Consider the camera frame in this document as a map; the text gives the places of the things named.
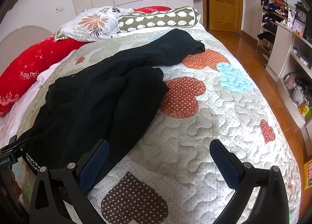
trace wall socket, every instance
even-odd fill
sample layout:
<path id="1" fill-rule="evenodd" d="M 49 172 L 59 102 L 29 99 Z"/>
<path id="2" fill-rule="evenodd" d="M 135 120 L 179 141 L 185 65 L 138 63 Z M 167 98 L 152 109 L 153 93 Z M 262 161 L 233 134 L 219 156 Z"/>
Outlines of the wall socket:
<path id="1" fill-rule="evenodd" d="M 60 12 L 60 11 L 62 11 L 63 10 L 63 7 L 58 7 L 58 8 L 56 8 L 56 11 L 57 12 Z"/>

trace patterned bedspread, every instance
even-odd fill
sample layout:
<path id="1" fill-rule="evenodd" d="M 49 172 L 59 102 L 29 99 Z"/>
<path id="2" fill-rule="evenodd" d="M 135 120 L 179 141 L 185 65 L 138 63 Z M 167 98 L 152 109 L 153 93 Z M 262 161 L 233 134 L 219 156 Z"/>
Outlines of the patterned bedspread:
<path id="1" fill-rule="evenodd" d="M 233 196 L 209 154 L 218 138 L 242 162 L 281 169 L 296 223 L 300 205 L 297 163 L 258 87 L 241 64 L 212 35 L 184 29 L 205 44 L 175 66 L 160 67 L 169 87 L 161 107 L 136 146 L 90 192 L 89 200 L 107 223 L 210 224 Z M 133 34 L 88 44 L 64 61 L 27 109 L 18 136 L 29 129 L 45 102 L 48 86 L 124 49 L 147 44 L 168 30 Z M 14 167 L 23 203 L 30 201 L 34 175 L 23 160 Z M 241 216 L 245 221 L 259 189 Z M 77 223 L 72 206 L 68 209 Z"/>

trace orange polka dot heart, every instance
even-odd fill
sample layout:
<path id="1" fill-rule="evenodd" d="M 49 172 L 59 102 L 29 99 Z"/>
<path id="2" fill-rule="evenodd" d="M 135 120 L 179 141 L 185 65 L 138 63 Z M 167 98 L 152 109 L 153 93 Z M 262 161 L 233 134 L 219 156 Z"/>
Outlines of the orange polka dot heart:
<path id="1" fill-rule="evenodd" d="M 179 77 L 166 81 L 170 89 L 160 105 L 160 111 L 176 119 L 189 118 L 198 111 L 196 96 L 202 95 L 206 87 L 202 81 L 191 77 Z"/>
<path id="2" fill-rule="evenodd" d="M 183 65 L 188 68 L 203 69 L 208 66 L 216 71 L 218 71 L 216 65 L 221 62 L 226 62 L 230 64 L 228 59 L 225 58 L 221 53 L 210 49 L 207 49 L 205 52 L 195 55 L 188 55 L 182 61 Z"/>
<path id="3" fill-rule="evenodd" d="M 260 121 L 260 128 L 262 135 L 264 137 L 264 143 L 267 144 L 270 141 L 275 140 L 275 133 L 273 131 L 273 128 L 269 126 L 268 122 L 266 120 L 262 119 Z"/>

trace white bed sheet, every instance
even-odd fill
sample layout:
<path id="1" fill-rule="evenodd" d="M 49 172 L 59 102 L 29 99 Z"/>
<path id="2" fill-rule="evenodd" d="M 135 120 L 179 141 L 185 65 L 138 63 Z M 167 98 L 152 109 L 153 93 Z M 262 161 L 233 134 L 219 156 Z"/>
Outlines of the white bed sheet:
<path id="1" fill-rule="evenodd" d="M 26 109 L 37 95 L 42 84 L 49 78 L 53 71 L 75 51 L 76 50 L 73 50 L 64 59 L 53 64 L 49 69 L 41 72 L 35 83 L 14 103 L 12 109 L 5 116 L 0 118 L 0 148 L 6 146 L 9 143 L 10 138 L 16 134 Z"/>

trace clock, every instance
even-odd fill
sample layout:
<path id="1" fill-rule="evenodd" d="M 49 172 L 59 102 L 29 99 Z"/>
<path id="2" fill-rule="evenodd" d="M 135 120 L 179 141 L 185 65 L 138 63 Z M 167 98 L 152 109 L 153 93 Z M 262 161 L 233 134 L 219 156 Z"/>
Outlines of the clock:
<path id="1" fill-rule="evenodd" d="M 296 5 L 296 16 L 295 19 L 299 20 L 303 24 L 307 24 L 307 10 L 305 9 L 302 2 L 298 2 Z"/>

